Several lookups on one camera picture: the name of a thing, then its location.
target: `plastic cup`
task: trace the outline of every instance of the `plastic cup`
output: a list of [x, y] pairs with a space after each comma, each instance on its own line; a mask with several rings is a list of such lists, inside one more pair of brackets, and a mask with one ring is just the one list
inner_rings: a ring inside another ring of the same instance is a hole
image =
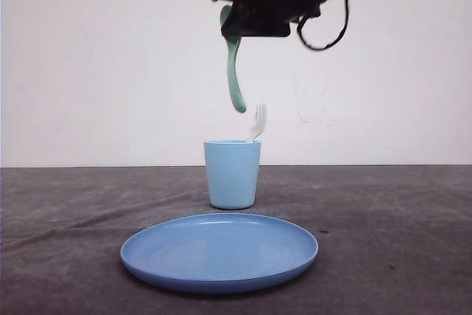
[[260, 159], [259, 141], [215, 140], [204, 143], [209, 201], [223, 210], [254, 204]]

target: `green spoon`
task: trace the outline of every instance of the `green spoon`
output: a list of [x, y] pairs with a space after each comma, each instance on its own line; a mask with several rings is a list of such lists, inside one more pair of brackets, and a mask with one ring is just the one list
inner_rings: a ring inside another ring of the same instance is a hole
[[[228, 18], [229, 11], [231, 7], [225, 5], [221, 9], [220, 13], [220, 24], [223, 26], [224, 22]], [[225, 36], [226, 44], [228, 45], [228, 86], [229, 86], [229, 96], [231, 97], [231, 102], [235, 107], [236, 111], [243, 114], [246, 112], [246, 104], [244, 103], [243, 95], [239, 89], [239, 84], [237, 83], [236, 76], [236, 55], [239, 45], [241, 43], [241, 36], [238, 35], [228, 35]]]

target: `white backdrop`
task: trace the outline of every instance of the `white backdrop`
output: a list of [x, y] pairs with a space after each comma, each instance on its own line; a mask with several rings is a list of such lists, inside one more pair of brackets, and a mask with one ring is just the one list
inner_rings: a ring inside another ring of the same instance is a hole
[[[472, 163], [472, 0], [351, 0], [333, 49], [244, 38], [226, 85], [223, 2], [2, 0], [2, 165], [201, 165], [268, 106], [262, 164]], [[343, 0], [307, 23], [334, 39]]]

